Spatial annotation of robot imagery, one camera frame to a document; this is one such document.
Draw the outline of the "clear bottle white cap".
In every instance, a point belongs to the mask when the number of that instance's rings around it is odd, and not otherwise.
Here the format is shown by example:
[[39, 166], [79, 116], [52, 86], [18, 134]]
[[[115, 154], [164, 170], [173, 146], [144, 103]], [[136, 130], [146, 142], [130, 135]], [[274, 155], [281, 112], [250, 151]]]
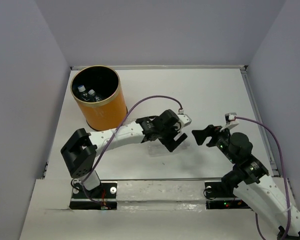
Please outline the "clear bottle white cap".
[[83, 102], [89, 102], [90, 98], [89, 98], [89, 94], [85, 88], [85, 86], [82, 84], [82, 85], [79, 85], [77, 87], [78, 89], [78, 95], [79, 95], [79, 99]]

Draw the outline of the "black-label black-cap bottle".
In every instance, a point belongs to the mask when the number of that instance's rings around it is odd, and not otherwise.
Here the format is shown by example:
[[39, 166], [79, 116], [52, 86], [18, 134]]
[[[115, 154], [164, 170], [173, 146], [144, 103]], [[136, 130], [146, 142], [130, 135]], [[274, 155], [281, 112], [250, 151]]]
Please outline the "black-label black-cap bottle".
[[89, 101], [92, 103], [101, 102], [104, 100], [104, 98], [100, 94], [96, 93], [93, 89], [88, 91], [88, 96]]

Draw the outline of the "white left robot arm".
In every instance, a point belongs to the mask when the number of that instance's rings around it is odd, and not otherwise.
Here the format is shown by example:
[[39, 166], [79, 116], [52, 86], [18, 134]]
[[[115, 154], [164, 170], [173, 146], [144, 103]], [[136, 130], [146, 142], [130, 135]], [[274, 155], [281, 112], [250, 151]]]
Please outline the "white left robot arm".
[[188, 115], [176, 114], [168, 109], [161, 115], [138, 118], [119, 129], [86, 132], [80, 128], [72, 134], [60, 153], [70, 177], [78, 179], [84, 193], [94, 198], [100, 194], [102, 184], [95, 164], [106, 151], [158, 140], [169, 152], [173, 152], [187, 138], [182, 129], [191, 122]]

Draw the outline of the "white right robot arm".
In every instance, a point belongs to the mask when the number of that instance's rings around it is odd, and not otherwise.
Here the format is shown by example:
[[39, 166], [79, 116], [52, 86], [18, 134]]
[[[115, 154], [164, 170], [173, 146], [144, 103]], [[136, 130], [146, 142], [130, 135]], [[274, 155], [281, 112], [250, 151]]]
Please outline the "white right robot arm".
[[233, 164], [232, 170], [221, 178], [220, 190], [225, 196], [243, 200], [278, 232], [277, 239], [300, 240], [300, 211], [252, 154], [253, 144], [247, 135], [214, 125], [192, 130], [192, 134], [199, 146], [210, 138], [207, 147], [217, 147]]

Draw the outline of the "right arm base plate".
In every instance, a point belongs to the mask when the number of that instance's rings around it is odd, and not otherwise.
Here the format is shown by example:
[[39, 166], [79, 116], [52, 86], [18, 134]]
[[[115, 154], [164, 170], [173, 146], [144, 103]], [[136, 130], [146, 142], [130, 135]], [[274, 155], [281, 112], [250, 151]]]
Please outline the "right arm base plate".
[[221, 181], [206, 181], [203, 195], [207, 210], [250, 209], [239, 197], [225, 190]]

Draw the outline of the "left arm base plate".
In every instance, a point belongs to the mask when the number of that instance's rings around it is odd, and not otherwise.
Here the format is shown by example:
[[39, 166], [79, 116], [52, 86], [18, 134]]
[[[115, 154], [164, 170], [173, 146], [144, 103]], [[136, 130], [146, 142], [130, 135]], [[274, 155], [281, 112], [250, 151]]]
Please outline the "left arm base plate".
[[72, 187], [69, 208], [71, 210], [116, 210], [117, 203], [117, 181], [102, 181], [96, 190], [83, 190], [78, 179], [70, 182]]

